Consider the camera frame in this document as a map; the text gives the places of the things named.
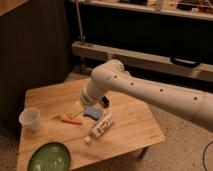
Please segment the wooden table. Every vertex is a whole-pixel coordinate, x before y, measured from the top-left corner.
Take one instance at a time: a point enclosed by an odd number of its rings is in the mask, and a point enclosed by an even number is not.
[[[83,125],[72,125],[60,122],[55,116],[69,112],[87,82],[88,79],[83,79],[27,91],[25,107],[40,109],[43,128],[39,132],[22,128],[18,171],[27,170],[36,149],[52,141],[61,142],[69,148],[72,155],[70,168],[75,169],[165,140],[146,103],[121,93],[109,92],[109,110],[115,123],[100,139],[86,145],[84,137],[94,124],[92,119],[78,116]]]
[[[29,0],[0,0],[0,16],[24,4]]]

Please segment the table leg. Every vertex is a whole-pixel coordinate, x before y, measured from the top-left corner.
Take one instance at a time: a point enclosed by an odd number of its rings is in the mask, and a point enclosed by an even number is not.
[[[145,154],[147,153],[147,150],[148,150],[148,147],[141,149],[141,152],[137,158],[142,160],[144,158]]]

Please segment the dark wall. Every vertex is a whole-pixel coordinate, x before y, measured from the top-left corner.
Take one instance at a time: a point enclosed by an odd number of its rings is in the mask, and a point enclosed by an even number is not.
[[[63,81],[70,38],[62,0],[30,0],[0,17],[0,126],[18,133],[27,89]]]
[[[70,3],[69,22],[76,18],[74,8]],[[213,64],[212,21],[91,5],[80,5],[80,11],[89,43]]]

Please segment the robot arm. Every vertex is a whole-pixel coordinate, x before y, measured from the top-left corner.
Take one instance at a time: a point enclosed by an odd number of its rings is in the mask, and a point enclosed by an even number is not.
[[[96,67],[81,101],[91,106],[109,90],[121,92],[213,131],[213,94],[130,76],[118,60]]]

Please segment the wooden surface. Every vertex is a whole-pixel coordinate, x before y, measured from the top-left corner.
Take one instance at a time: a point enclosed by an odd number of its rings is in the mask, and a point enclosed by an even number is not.
[[[22,5],[28,0],[0,0],[0,16]]]
[[[52,141],[64,143],[69,148],[72,155],[70,168],[74,169],[165,140],[147,104],[124,94],[109,92],[109,110],[115,123],[100,139],[86,145],[84,137],[94,124],[92,119],[79,116],[84,124],[77,126],[61,123],[54,117],[69,112],[87,82],[88,79],[83,79],[27,91],[25,107],[40,109],[43,128],[36,133],[22,128],[18,171],[27,170],[35,150]]]

